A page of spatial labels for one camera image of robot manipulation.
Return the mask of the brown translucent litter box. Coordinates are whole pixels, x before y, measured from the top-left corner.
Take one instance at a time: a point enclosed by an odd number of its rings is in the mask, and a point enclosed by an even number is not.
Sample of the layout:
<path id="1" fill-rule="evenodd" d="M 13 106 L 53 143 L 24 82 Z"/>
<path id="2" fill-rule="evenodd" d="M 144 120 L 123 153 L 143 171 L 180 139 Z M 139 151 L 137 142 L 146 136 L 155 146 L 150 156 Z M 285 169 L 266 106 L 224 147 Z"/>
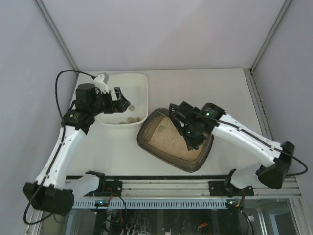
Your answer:
<path id="1" fill-rule="evenodd" d="M 169 110 L 158 108 L 145 120 L 137 134 L 139 147 L 158 159 L 183 171 L 198 171 L 206 161 L 214 141 L 212 135 L 205 134 L 205 140 L 198 149 L 189 151 L 183 136 L 169 118 Z"/>

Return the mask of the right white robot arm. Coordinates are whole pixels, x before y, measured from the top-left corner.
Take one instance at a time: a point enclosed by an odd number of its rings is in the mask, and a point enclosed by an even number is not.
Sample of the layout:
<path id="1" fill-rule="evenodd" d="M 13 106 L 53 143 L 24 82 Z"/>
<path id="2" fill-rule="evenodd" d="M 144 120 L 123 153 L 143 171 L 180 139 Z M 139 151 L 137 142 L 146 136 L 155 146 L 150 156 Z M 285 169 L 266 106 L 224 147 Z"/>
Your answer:
<path id="1" fill-rule="evenodd" d="M 188 137 L 212 134 L 247 151 L 258 161 L 249 167 L 230 171 L 224 181 L 229 194 L 238 193 L 256 182 L 271 189 L 281 189 L 295 149 L 291 142 L 279 143 L 259 135 L 213 103 L 206 103 L 198 109 L 182 102 L 181 109 Z"/>

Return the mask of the black slotted litter scoop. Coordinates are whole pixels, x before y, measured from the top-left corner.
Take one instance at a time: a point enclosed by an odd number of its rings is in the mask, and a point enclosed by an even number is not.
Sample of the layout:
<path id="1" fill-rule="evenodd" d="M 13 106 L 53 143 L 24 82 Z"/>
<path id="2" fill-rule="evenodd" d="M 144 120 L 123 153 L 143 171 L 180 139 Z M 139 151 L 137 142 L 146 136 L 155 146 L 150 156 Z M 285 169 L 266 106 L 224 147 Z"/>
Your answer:
<path id="1" fill-rule="evenodd" d="M 188 121 L 186 120 L 186 116 L 180 111 L 179 106 L 173 103 L 169 105 L 169 118 L 177 131 L 183 136 L 186 137 L 186 128 L 188 125 Z"/>

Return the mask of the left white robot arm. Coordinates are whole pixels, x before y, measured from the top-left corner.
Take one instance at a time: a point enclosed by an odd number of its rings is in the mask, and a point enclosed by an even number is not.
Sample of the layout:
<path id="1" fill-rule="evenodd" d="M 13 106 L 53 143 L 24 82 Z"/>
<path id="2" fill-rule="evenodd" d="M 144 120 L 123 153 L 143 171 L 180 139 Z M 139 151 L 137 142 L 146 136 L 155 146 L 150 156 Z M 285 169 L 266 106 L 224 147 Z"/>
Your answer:
<path id="1" fill-rule="evenodd" d="M 119 87 L 115 87 L 114 92 L 116 100 L 110 91 L 101 92 L 91 83 L 78 86 L 76 99 L 62 117 L 60 134 L 46 165 L 33 183 L 23 186 L 29 201 L 27 208 L 64 216 L 69 214 L 76 199 L 90 192 L 106 191 L 106 176 L 100 172 L 89 170 L 75 182 L 67 185 L 65 181 L 73 155 L 95 117 L 101 113 L 123 113 L 130 106 Z"/>

